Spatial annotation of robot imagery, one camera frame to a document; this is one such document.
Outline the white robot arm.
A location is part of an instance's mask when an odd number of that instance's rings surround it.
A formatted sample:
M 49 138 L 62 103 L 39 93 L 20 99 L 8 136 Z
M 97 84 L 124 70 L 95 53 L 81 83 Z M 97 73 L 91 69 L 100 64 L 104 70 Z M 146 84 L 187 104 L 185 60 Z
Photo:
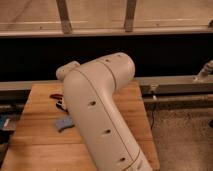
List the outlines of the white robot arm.
M 133 60 L 122 52 L 56 70 L 65 106 L 97 171 L 153 171 L 113 100 L 134 75 Z

